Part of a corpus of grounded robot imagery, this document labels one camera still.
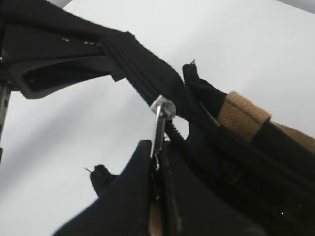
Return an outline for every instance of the zipper pull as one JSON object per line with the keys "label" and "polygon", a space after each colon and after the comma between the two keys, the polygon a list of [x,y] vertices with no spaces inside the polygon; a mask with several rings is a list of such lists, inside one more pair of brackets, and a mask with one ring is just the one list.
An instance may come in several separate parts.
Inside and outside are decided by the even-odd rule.
{"label": "zipper pull", "polygon": [[155,157],[158,163],[158,155],[163,149],[165,123],[175,117],[176,107],[171,100],[167,100],[160,95],[151,104],[150,109],[156,114],[150,158],[153,159]]}

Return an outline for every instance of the tan strap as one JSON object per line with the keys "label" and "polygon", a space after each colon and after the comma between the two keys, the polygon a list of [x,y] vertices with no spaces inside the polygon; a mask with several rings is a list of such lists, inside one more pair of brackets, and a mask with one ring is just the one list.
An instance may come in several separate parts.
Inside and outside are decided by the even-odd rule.
{"label": "tan strap", "polygon": [[151,203],[149,217],[149,233],[151,236],[162,236],[162,221],[159,202]]}
{"label": "tan strap", "polygon": [[218,115],[218,122],[250,142],[270,114],[236,92],[230,93]]}
{"label": "tan strap", "polygon": [[302,133],[301,131],[298,131],[296,129],[292,129],[290,127],[273,123],[276,127],[281,129],[284,133],[286,133],[291,138],[295,139],[297,142],[299,142],[301,145],[306,147],[308,150],[315,151],[315,139]]}

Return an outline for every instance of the white background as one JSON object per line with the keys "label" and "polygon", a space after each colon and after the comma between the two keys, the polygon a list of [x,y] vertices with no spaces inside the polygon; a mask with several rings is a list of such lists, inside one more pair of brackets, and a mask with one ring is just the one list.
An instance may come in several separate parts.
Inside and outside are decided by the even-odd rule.
{"label": "white background", "polygon": [[[315,136],[315,15],[274,0],[74,0],[66,10],[132,32],[180,75],[195,59],[218,89]],[[84,167],[121,172],[138,141],[151,138],[153,120],[127,80],[97,78],[40,100],[13,93],[1,142],[0,235],[51,235],[96,199]]]}

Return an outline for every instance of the black bag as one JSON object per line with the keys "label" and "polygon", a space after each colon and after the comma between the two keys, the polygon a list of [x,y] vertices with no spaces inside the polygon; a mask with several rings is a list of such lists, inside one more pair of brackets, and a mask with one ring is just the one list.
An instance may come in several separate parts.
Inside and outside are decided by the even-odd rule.
{"label": "black bag", "polygon": [[[42,98],[110,74],[126,77],[149,106],[171,102],[189,122],[184,140],[171,119],[159,123],[157,116],[162,140],[141,141],[120,176],[97,167],[91,180],[99,199],[56,236],[315,235],[314,152],[268,116],[245,114],[255,132],[242,135],[223,115],[240,104],[200,79],[194,63],[183,67],[184,83],[129,32],[43,0],[4,0],[0,7],[1,78],[10,89]],[[152,156],[156,144],[161,150]]]}

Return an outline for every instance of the tan webbing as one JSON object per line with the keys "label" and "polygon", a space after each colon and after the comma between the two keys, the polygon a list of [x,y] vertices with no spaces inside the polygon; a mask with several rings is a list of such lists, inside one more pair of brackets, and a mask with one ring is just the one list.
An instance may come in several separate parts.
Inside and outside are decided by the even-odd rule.
{"label": "tan webbing", "polygon": [[269,113],[238,93],[232,92],[226,97],[217,121],[250,142],[269,118]]}

